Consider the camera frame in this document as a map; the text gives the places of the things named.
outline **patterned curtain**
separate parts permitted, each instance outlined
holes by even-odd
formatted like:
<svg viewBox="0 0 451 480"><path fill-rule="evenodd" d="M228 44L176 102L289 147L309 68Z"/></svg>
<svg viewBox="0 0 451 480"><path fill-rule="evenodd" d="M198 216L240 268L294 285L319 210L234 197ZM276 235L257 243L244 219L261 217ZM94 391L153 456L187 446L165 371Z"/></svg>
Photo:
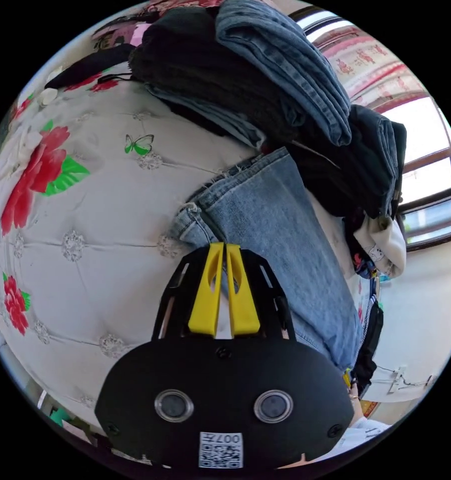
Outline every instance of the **patterned curtain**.
<svg viewBox="0 0 451 480"><path fill-rule="evenodd" d="M313 44L328 59L353 104L383 113L429 96L396 55L356 26L332 30Z"/></svg>

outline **cable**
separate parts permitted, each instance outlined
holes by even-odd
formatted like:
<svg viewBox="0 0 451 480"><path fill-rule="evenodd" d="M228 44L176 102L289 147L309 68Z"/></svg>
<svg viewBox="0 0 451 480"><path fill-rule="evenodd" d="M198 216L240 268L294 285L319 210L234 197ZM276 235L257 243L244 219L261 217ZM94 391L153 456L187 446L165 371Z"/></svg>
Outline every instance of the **cable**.
<svg viewBox="0 0 451 480"><path fill-rule="evenodd" d="M390 368L385 368L385 367L380 366L380 365L377 365L377 368L381 369L381 370L385 370L386 372L392 372L393 374L398 374L399 373L397 370L392 370ZM400 376L399 376L399 379L402 379L402 382L405 386L400 386L397 390L407 389L407 388L410 388L410 387L422 387L423 385L427 385L431 378L429 377L426 381L413 383L413 382L406 381L406 378L401 373ZM385 380L385 379L379 378L377 380L372 380L372 383L375 383L375 382L377 382L377 383L390 383L390 382L393 382L393 381L395 381L395 378L391 378L390 380Z"/></svg>
<svg viewBox="0 0 451 480"><path fill-rule="evenodd" d="M396 370L391 370L390 368L384 368L383 366L380 366L380 365L377 365L377 368L381 370L386 370L387 372L392 372L393 374L396 373Z"/></svg>

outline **label sticker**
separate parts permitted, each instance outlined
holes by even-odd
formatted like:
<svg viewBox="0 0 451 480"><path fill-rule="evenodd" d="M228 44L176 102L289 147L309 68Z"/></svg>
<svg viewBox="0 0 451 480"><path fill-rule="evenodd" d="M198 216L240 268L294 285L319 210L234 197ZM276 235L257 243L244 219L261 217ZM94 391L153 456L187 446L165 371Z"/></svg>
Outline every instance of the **label sticker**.
<svg viewBox="0 0 451 480"><path fill-rule="evenodd" d="M199 467L205 469L241 469L242 433L200 432Z"/></svg>

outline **bed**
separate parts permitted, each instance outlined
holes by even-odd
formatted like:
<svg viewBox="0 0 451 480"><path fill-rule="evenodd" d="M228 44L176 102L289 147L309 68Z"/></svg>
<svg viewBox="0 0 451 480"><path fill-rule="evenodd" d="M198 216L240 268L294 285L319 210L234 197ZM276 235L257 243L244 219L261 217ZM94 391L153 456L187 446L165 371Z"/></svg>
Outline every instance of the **bed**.
<svg viewBox="0 0 451 480"><path fill-rule="evenodd" d="M34 133L30 161L17 161ZM0 331L67 410L100 428L102 383L150 339L185 253L165 233L169 222L203 183L255 154L128 81L89 79L45 107L32 99L14 120L0 153L0 192L10 192L0 200ZM311 198L360 316L369 282L354 273L340 219ZM218 336L228 335L222 308Z"/></svg>

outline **green butterfly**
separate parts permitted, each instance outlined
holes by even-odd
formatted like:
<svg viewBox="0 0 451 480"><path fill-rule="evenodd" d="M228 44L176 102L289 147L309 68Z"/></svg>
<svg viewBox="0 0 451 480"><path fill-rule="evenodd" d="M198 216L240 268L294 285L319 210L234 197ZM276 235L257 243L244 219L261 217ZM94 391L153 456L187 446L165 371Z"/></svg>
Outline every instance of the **green butterfly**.
<svg viewBox="0 0 451 480"><path fill-rule="evenodd" d="M132 140L130 135L126 135L124 152L128 154L134 149L139 155L147 155L152 150L153 141L154 135L141 136L137 140Z"/></svg>

